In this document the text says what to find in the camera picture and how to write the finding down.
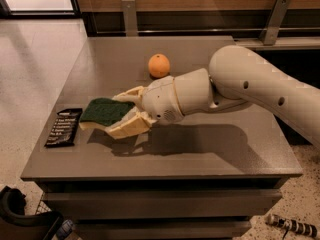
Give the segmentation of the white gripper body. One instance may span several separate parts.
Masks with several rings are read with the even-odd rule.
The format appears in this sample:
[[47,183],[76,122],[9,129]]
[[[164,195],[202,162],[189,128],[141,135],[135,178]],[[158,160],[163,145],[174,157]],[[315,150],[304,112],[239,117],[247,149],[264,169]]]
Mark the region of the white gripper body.
[[178,105],[172,76],[155,80],[144,89],[142,107],[161,125],[173,124],[184,118]]

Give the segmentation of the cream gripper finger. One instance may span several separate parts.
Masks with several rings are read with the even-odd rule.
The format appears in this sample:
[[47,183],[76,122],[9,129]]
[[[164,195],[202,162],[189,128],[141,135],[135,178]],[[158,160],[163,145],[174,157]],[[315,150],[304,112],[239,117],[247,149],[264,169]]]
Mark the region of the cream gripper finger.
[[137,86],[118,95],[115,95],[113,97],[113,100],[119,102],[132,102],[139,110],[144,111],[144,107],[142,104],[144,91],[145,87]]
[[113,139],[123,139],[149,131],[154,123],[156,120],[147,112],[132,109],[120,121],[106,127],[105,132]]

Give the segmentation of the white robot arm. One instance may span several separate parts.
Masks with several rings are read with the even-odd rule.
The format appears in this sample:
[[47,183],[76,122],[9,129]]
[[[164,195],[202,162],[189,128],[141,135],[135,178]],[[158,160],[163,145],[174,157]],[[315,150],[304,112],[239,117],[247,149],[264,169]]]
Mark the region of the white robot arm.
[[250,102],[272,112],[320,147],[320,90],[237,45],[217,50],[208,69],[164,77],[114,99],[135,103],[149,125],[172,124],[198,112],[238,110]]

